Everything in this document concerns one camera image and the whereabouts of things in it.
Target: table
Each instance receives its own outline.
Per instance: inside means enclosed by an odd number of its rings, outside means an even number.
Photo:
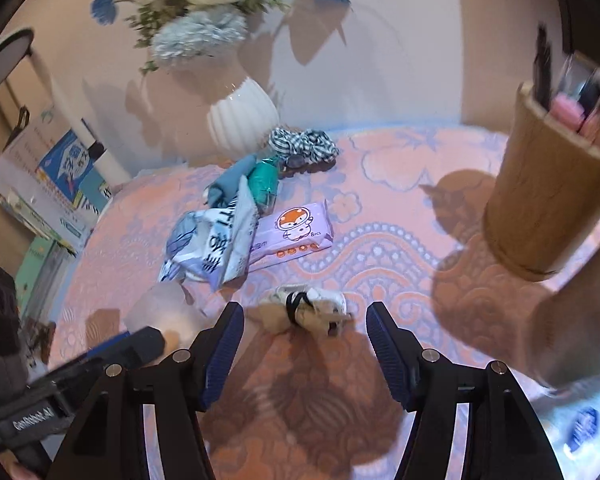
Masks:
[[[342,290],[355,330],[320,341],[300,332],[251,330],[221,399],[201,419],[219,479],[392,479],[413,423],[392,400],[365,335],[365,309],[384,301],[399,326],[454,362],[497,358],[515,375],[548,433],[567,478],[600,472],[595,445],[569,460],[559,407],[524,375],[522,327],[542,298],[600,243],[600,222],[564,271],[528,283],[497,264],[480,230],[506,136],[478,128],[380,128],[339,136],[335,167],[284,178],[276,211],[326,200],[332,248],[249,273],[239,290],[211,293],[187,283],[195,305],[217,313],[248,308],[283,283]],[[216,166],[137,178],[117,195],[81,256],[52,348],[58,365],[124,327],[121,318],[154,283],[166,237],[187,210],[202,207]],[[148,419],[152,478],[161,478],[155,422]],[[460,478],[467,406],[458,407],[447,477]]]

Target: teal wrapper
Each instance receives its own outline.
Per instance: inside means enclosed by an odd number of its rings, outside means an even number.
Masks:
[[[259,161],[248,176],[248,184],[258,212],[262,216],[270,214],[278,194],[277,159],[265,158]]]

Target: black pen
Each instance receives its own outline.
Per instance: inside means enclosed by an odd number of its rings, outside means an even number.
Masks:
[[[536,59],[534,60],[534,97],[539,105],[549,110],[551,105],[551,45],[546,39],[546,25],[538,25]]]

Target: black elastic band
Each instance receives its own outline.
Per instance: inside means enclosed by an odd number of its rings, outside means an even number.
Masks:
[[[309,301],[309,298],[306,296],[306,292],[298,292],[295,298],[293,297],[293,295],[294,292],[292,292],[286,297],[286,315],[288,316],[289,321],[292,324],[298,325],[298,322],[296,321],[296,310],[298,310],[300,302],[304,300],[304,302],[311,308],[313,308],[314,310],[315,308],[312,305],[311,301]]]

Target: purple package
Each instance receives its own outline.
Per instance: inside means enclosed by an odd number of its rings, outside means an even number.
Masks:
[[[264,269],[333,245],[325,202],[287,209],[261,218],[251,245],[249,270]]]

